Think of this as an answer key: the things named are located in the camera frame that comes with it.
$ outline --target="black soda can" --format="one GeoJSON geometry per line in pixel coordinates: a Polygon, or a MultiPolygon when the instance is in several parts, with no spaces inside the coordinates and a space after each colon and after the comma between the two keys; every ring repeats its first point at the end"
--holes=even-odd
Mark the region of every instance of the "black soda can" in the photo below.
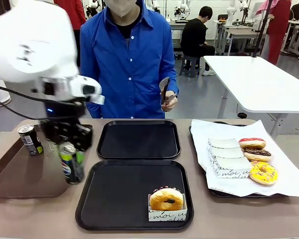
{"type": "Polygon", "coordinates": [[[84,152],[77,151],[73,144],[64,142],[59,145],[63,173],[68,184],[78,184],[84,179],[84,152]]]}
{"type": "Polygon", "coordinates": [[[33,125],[23,125],[17,131],[31,156],[36,156],[43,152],[43,146],[33,125]]]}

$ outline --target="can lid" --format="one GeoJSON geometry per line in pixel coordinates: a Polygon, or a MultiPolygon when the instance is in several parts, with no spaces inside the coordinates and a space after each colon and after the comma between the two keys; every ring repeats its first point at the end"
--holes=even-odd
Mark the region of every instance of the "can lid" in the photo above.
{"type": "Polygon", "coordinates": [[[73,154],[76,152],[76,149],[74,147],[73,144],[71,144],[70,142],[64,142],[62,144],[60,144],[59,146],[59,152],[62,154],[73,154]]]}
{"type": "Polygon", "coordinates": [[[18,133],[27,133],[34,129],[32,124],[26,124],[18,128],[18,133]]]}

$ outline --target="donut box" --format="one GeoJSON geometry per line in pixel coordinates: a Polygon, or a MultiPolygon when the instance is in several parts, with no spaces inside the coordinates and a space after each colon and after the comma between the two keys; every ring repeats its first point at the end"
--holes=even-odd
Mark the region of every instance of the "donut box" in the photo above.
{"type": "Polygon", "coordinates": [[[148,196],[149,221],[166,222],[166,221],[185,221],[187,215],[187,205],[185,194],[183,195],[184,203],[181,210],[178,211],[154,211],[150,208],[150,194],[148,196]]]}
{"type": "Polygon", "coordinates": [[[218,178],[248,178],[252,165],[233,139],[208,139],[208,158],[218,178]]]}

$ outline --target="man in blue shirt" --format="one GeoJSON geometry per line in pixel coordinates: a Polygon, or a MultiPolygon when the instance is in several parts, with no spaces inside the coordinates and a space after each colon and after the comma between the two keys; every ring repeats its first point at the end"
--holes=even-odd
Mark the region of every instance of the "man in blue shirt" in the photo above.
{"type": "Polygon", "coordinates": [[[177,104],[161,105],[159,83],[170,77],[166,96],[178,94],[171,29],[143,0],[105,0],[107,7],[81,27],[81,74],[97,80],[103,106],[88,103],[93,118],[164,118],[177,104]]]}

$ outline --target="red jacket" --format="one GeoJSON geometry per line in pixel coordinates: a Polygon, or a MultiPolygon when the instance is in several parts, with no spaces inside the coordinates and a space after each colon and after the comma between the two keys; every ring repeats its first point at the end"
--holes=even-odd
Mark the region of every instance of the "red jacket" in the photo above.
{"type": "Polygon", "coordinates": [[[80,29],[85,23],[85,15],[81,0],[54,0],[54,3],[66,10],[74,30],[80,29]]]}

